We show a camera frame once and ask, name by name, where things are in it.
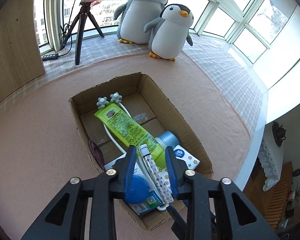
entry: potted plant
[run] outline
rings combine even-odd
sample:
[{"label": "potted plant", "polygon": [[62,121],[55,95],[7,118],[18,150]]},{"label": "potted plant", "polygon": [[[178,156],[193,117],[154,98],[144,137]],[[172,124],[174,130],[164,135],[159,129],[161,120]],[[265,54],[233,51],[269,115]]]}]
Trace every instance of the potted plant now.
[{"label": "potted plant", "polygon": [[300,186],[297,182],[297,188],[295,190],[292,190],[288,195],[288,204],[285,212],[287,218],[293,216],[295,207],[299,205],[299,200],[300,200]]},{"label": "potted plant", "polygon": [[297,205],[299,204],[299,199],[300,199],[300,187],[297,182],[297,189],[296,189],[296,194],[295,194],[295,200],[296,200]]}]

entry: penguin plush toy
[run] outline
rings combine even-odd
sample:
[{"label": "penguin plush toy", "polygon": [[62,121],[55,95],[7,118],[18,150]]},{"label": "penguin plush toy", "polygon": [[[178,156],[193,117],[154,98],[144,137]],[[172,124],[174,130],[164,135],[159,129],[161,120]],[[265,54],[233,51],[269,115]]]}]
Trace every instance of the penguin plush toy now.
[{"label": "penguin plush toy", "polygon": [[193,24],[193,15],[188,7],[181,4],[170,4],[160,16],[146,24],[145,33],[151,32],[149,56],[175,61],[187,41],[193,45],[189,28]]},{"label": "penguin plush toy", "polygon": [[149,42],[151,33],[144,33],[145,25],[156,19],[168,0],[128,0],[114,12],[116,20],[121,20],[117,30],[119,42],[145,44]]}]

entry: tripod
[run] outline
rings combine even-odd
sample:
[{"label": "tripod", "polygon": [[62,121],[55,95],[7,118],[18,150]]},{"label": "tripod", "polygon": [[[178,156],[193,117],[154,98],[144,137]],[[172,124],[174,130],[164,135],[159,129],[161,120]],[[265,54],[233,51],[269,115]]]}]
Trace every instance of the tripod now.
[{"label": "tripod", "polygon": [[80,11],[77,14],[77,16],[74,18],[74,20],[71,24],[71,27],[69,28],[69,32],[67,33],[67,36],[66,36],[66,42],[67,42],[68,39],[71,37],[71,33],[72,33],[75,25],[79,21],[78,32],[77,32],[77,42],[75,45],[75,57],[74,57],[74,63],[76,65],[80,64],[82,38],[83,38],[83,32],[84,32],[84,25],[86,24],[87,17],[89,17],[90,21],[92,22],[92,24],[94,25],[94,27],[96,28],[96,30],[98,31],[100,36],[104,37],[104,34],[102,33],[98,23],[96,22],[94,16],[90,12],[91,2],[81,2],[80,5],[82,5],[80,8]]}]

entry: logo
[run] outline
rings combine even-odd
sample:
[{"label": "logo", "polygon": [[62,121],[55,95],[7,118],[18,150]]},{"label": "logo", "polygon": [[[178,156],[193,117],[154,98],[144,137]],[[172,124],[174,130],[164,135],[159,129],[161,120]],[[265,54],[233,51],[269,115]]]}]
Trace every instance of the logo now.
[{"label": "logo", "polygon": [[111,117],[111,116],[113,116],[114,115],[114,110],[111,110],[108,114],[107,114],[107,117]]},{"label": "logo", "polygon": [[174,154],[176,155],[176,157],[182,158],[185,155],[185,152],[183,150],[175,150]]}]

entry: cardboard flap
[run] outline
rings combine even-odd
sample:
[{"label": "cardboard flap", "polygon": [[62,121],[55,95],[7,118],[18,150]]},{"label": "cardboard flap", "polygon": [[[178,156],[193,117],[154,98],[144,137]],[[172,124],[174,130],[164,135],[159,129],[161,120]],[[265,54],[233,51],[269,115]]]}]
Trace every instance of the cardboard flap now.
[{"label": "cardboard flap", "polygon": [[212,178],[212,165],[200,140],[157,84],[148,75],[143,74],[137,90],[165,130],[172,132],[179,139],[180,144],[200,160],[196,171],[206,178]]}]

